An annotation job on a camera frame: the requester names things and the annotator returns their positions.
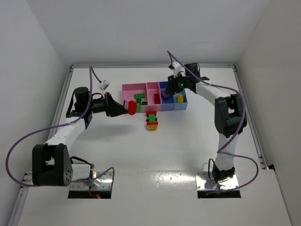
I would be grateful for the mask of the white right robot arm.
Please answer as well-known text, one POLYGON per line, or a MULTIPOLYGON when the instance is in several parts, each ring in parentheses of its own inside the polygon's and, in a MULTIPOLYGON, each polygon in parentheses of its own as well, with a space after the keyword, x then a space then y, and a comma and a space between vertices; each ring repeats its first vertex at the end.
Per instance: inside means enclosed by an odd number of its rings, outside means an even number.
POLYGON ((214 125, 219 133, 219 146, 213 164, 212 179, 219 182, 233 177, 237 138, 247 125, 244 99, 238 91, 213 85, 209 78, 201 77, 196 63, 185 65, 185 71, 178 62, 171 63, 169 68, 173 74, 167 79, 165 96, 189 89, 214 106, 214 125))

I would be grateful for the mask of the green lego connector brick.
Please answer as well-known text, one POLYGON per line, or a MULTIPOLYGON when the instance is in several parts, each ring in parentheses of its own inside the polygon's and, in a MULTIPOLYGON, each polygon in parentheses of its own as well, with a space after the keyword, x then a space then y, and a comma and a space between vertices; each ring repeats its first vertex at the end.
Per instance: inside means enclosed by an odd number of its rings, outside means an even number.
POLYGON ((137 113, 141 112, 141 105, 140 105, 139 103, 137 104, 136 112, 137 112, 137 113))

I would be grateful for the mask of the red rounded lego brick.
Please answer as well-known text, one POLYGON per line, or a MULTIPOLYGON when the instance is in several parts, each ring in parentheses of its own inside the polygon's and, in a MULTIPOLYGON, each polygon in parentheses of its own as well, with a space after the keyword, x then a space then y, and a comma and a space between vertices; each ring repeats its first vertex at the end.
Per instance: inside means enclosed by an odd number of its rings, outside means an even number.
POLYGON ((135 101, 128 102, 128 113, 130 115, 135 115, 137 112, 137 103, 135 101))

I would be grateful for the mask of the purple flower lego brick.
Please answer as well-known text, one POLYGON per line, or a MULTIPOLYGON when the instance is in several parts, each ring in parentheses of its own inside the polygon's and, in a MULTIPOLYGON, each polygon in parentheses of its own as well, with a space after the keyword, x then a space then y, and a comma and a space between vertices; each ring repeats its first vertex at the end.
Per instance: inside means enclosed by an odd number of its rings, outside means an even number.
POLYGON ((168 97, 170 96, 170 95, 167 94, 165 91, 162 91, 161 94, 162 94, 162 96, 163 96, 164 98, 168 98, 168 97))

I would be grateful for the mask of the yellow rounded lego brick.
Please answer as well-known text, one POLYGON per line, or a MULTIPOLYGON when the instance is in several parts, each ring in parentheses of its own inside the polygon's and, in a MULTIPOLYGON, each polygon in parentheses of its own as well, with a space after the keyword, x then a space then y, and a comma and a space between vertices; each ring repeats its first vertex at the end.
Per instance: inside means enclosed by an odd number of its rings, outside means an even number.
POLYGON ((179 94, 177 96, 177 103, 183 103, 184 102, 184 95, 183 94, 179 94))

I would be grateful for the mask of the green lego plate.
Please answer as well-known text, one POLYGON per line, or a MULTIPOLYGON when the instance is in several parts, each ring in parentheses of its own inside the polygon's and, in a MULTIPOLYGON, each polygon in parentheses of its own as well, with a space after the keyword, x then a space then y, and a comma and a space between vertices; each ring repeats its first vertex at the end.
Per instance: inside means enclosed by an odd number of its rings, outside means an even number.
POLYGON ((134 94, 134 99, 143 99, 143 98, 145 98, 145 94, 144 93, 134 94))

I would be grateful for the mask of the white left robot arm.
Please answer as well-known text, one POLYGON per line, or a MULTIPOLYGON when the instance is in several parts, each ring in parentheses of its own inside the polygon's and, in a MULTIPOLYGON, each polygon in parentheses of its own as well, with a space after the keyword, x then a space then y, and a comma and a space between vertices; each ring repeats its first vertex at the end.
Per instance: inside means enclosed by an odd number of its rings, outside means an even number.
POLYGON ((66 124, 44 144, 35 145, 32 150, 32 182, 35 186, 68 186, 72 182, 94 180, 93 164, 74 163, 70 152, 77 137, 90 125, 93 114, 102 112, 108 117, 129 113, 109 92, 93 99, 87 87, 73 91, 66 124))

